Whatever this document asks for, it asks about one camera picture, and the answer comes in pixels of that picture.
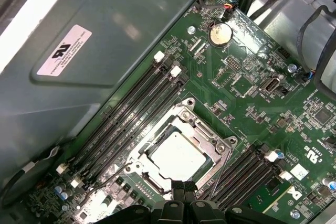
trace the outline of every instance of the screw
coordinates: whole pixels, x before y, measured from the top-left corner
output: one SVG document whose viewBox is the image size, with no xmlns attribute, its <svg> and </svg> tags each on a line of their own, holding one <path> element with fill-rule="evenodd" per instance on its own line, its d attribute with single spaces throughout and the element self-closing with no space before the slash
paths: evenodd
<svg viewBox="0 0 336 224">
<path fill-rule="evenodd" d="M 219 143 L 217 144 L 216 149 L 219 153 L 222 153 L 223 151 L 225 151 L 225 146 L 224 144 Z"/>
<path fill-rule="evenodd" d="M 190 117 L 190 113 L 187 111 L 182 112 L 183 119 L 187 120 Z"/>
<path fill-rule="evenodd" d="M 295 64 L 289 64 L 287 66 L 287 71 L 290 73 L 294 73 L 296 70 L 298 70 L 298 67 Z"/>
<path fill-rule="evenodd" d="M 300 216 L 301 216 L 301 214 L 300 214 L 300 212 L 299 212 L 298 210 L 292 210 L 292 211 L 290 212 L 290 216 L 291 216 L 292 218 L 294 218 L 294 219 L 299 219 Z"/>
<path fill-rule="evenodd" d="M 235 212 L 236 214 L 241 214 L 243 212 L 242 209 L 239 207 L 234 207 L 232 211 Z"/>
<path fill-rule="evenodd" d="M 136 214 L 143 214 L 143 212 L 144 212 L 143 209 L 137 209 L 137 210 L 135 211 Z"/>
<path fill-rule="evenodd" d="M 278 79 L 279 79 L 279 80 L 283 80 L 284 78 L 285 78 L 285 76 L 284 76 L 283 74 L 279 74 L 279 75 L 278 75 Z"/>
<path fill-rule="evenodd" d="M 191 35 L 191 34 L 194 34 L 196 32 L 196 27 L 194 26 L 190 26 L 188 27 L 187 29 L 187 32 Z"/>
<path fill-rule="evenodd" d="M 196 202 L 196 206 L 205 207 L 205 204 L 204 204 L 204 202 L 198 201 L 198 202 Z"/>
</svg>

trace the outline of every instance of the white sticker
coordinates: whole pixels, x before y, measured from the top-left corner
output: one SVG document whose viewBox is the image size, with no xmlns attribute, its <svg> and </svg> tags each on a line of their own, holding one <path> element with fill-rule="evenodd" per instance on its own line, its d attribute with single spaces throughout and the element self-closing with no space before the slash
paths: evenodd
<svg viewBox="0 0 336 224">
<path fill-rule="evenodd" d="M 74 25 L 37 71 L 37 74 L 40 76 L 59 76 L 91 34 L 92 32 L 89 30 Z"/>
<path fill-rule="evenodd" d="M 292 173 L 298 180 L 302 180 L 309 172 L 304 169 L 302 165 L 297 164 L 290 173 Z"/>
</svg>

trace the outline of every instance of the capacitor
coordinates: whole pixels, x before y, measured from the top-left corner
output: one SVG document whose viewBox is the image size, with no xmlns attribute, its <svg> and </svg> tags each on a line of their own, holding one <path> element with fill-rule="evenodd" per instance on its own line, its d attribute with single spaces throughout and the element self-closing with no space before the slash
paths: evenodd
<svg viewBox="0 0 336 224">
<path fill-rule="evenodd" d="M 107 196 L 103 202 L 100 204 L 100 206 L 103 208 L 103 209 L 107 209 L 109 207 L 109 205 L 111 204 L 112 202 L 112 199 L 111 197 Z"/>
<path fill-rule="evenodd" d="M 278 159 L 284 159 L 285 155 L 280 149 L 275 149 L 274 150 L 276 154 L 278 154 Z"/>
<path fill-rule="evenodd" d="M 327 186 L 331 190 L 336 190 L 336 181 L 334 181 L 332 178 L 324 178 L 322 180 L 322 183 Z"/>
<path fill-rule="evenodd" d="M 72 191 L 70 189 L 65 189 L 62 193 L 61 193 L 61 198 L 63 200 L 68 199 L 70 196 L 72 195 Z"/>
<path fill-rule="evenodd" d="M 54 190 L 55 190 L 55 192 L 57 192 L 57 193 L 60 194 L 62 191 L 65 190 L 65 188 L 66 188 L 66 185 L 65 185 L 65 184 L 59 184 L 58 186 L 56 186 L 56 187 L 54 188 Z"/>
</svg>

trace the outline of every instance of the integrated circuit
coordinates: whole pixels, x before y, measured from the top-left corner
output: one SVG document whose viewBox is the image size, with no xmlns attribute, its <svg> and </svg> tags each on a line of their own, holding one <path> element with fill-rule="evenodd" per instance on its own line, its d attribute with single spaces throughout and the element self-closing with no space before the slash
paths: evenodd
<svg viewBox="0 0 336 224">
<path fill-rule="evenodd" d="M 322 125 L 327 123 L 327 121 L 332 117 L 326 108 L 322 108 L 316 115 L 315 119 L 318 120 Z"/>
</svg>

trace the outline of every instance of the green circuit board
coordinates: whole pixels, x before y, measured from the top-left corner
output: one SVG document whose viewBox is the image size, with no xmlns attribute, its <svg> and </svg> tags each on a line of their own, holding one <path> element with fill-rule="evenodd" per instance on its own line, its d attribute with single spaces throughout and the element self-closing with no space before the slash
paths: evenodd
<svg viewBox="0 0 336 224">
<path fill-rule="evenodd" d="M 336 106 L 312 82 L 298 81 L 302 68 L 295 58 L 239 10 L 227 22 L 233 30 L 231 41 L 223 48 L 212 46 L 208 42 L 208 28 L 222 16 L 221 9 L 188 9 L 80 133 L 65 157 L 76 153 L 107 111 L 118 104 L 161 51 L 179 61 L 189 77 L 181 92 L 167 101 L 167 108 L 193 97 L 194 111 L 200 118 L 222 137 L 238 138 L 229 164 L 252 143 L 266 143 L 271 150 L 284 153 L 285 170 L 292 178 L 283 180 L 276 190 L 261 186 L 244 205 L 286 223 L 308 223 L 334 200 L 330 191 L 324 191 L 324 195 L 318 191 L 324 187 L 323 178 L 336 174 L 334 152 L 325 143 L 336 133 Z M 196 28 L 192 35 L 187 32 L 190 26 Z M 291 63 L 298 67 L 294 73 L 287 70 Z M 275 73 L 284 77 L 282 86 L 286 94 L 261 88 Z M 124 162 L 128 152 L 120 156 L 117 165 Z M 147 205 L 153 206 L 163 199 L 139 175 L 123 178 Z M 295 209 L 301 213 L 298 219 L 290 216 Z"/>
</svg>

